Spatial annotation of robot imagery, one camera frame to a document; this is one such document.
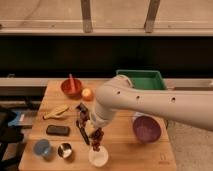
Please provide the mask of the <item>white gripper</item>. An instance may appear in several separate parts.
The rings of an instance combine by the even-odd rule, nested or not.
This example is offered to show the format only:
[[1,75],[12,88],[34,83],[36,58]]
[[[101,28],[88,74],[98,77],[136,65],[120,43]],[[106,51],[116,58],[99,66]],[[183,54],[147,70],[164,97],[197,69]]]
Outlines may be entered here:
[[103,128],[113,120],[114,116],[114,111],[93,108],[90,113],[90,120],[95,128]]

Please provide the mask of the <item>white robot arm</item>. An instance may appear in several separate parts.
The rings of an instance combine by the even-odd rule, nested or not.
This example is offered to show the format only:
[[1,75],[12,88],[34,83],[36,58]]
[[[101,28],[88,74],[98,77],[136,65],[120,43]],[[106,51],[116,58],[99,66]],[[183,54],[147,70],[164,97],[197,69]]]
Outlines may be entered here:
[[213,91],[135,89],[125,75],[117,75],[95,91],[90,119],[95,128],[108,125],[117,110],[142,112],[213,131]]

